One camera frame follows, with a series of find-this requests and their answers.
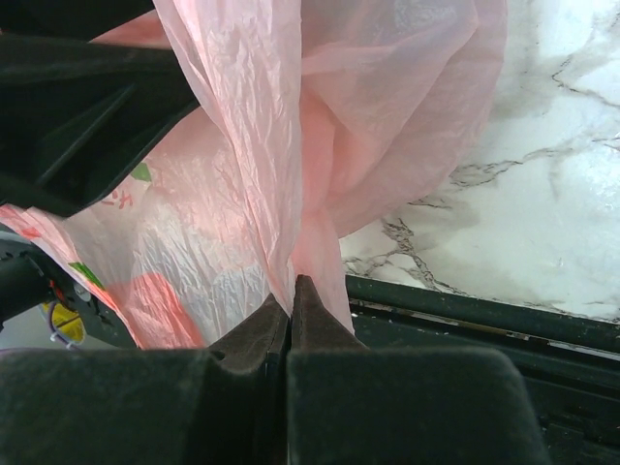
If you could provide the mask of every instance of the black plastic frame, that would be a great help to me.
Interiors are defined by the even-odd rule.
[[[421,313],[620,354],[620,321],[598,322],[356,276],[347,276],[347,292],[354,303],[355,300],[372,302],[406,316]]]

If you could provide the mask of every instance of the crumpled plastic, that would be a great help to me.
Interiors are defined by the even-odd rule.
[[[475,143],[502,0],[155,0],[100,42],[172,47],[201,108],[68,220],[0,207],[139,346],[197,347],[310,275],[353,330],[338,237],[431,192]]]

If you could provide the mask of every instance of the pink plastic bag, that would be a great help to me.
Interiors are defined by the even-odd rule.
[[[428,194],[475,142],[498,0],[155,0],[102,42],[168,47],[201,103],[107,199],[0,208],[142,347],[208,344],[296,274],[353,330],[338,237]]]

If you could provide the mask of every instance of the printed plastic bag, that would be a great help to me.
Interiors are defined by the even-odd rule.
[[[291,310],[301,273],[353,330],[338,237],[428,194],[475,142],[505,2],[154,3],[159,19],[100,40],[170,45],[201,109],[104,201],[65,221],[4,206],[0,221],[142,347],[211,343],[269,292]]]

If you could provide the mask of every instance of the marble surface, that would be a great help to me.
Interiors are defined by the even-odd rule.
[[[509,6],[478,146],[434,194],[342,239],[344,264],[620,324],[620,1]]]

